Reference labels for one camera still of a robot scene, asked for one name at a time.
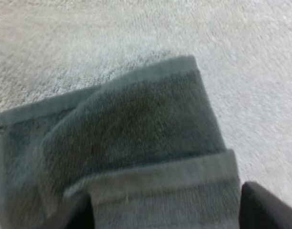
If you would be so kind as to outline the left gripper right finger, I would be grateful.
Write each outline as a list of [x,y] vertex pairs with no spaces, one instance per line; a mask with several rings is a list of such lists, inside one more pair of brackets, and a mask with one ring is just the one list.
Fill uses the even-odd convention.
[[242,185],[241,229],[292,229],[292,208],[256,182]]

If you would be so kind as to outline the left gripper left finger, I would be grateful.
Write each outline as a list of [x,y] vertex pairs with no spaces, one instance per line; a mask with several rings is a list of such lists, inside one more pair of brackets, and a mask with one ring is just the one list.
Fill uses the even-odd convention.
[[87,192],[79,191],[69,199],[66,229],[94,229],[95,219],[91,197]]

